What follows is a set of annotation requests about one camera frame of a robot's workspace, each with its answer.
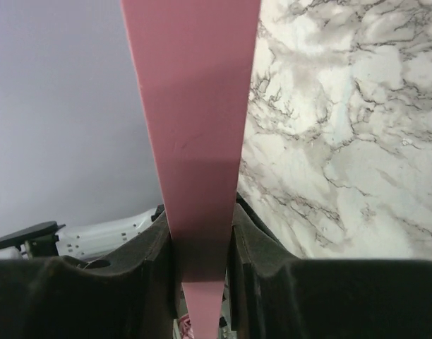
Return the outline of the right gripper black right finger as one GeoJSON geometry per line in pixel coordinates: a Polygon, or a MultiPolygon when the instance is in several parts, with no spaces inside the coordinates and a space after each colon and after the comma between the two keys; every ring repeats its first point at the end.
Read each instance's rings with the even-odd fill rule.
{"type": "Polygon", "coordinates": [[[298,258],[242,197],[227,271],[239,338],[432,338],[432,261],[298,258]]]}

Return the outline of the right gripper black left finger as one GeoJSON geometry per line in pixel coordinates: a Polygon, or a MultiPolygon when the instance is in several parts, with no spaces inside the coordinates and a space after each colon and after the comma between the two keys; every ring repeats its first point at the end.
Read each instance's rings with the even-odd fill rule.
{"type": "Polygon", "coordinates": [[[0,338],[171,338],[177,310],[171,239],[162,206],[148,227],[88,261],[57,249],[62,226],[0,238],[0,338]]]}

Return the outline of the pink wooden picture frame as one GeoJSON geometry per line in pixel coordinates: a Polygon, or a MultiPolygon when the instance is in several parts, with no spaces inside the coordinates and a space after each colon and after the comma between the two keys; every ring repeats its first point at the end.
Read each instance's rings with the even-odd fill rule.
{"type": "Polygon", "coordinates": [[[196,338],[218,332],[260,6],[122,3],[196,338]]]}

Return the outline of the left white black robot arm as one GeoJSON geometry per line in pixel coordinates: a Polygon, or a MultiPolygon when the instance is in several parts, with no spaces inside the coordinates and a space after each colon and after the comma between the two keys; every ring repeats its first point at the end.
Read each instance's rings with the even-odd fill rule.
{"type": "Polygon", "coordinates": [[[111,222],[82,227],[42,222],[0,237],[0,260],[47,256],[71,256],[94,259],[133,239],[145,231],[158,209],[111,222]]]}

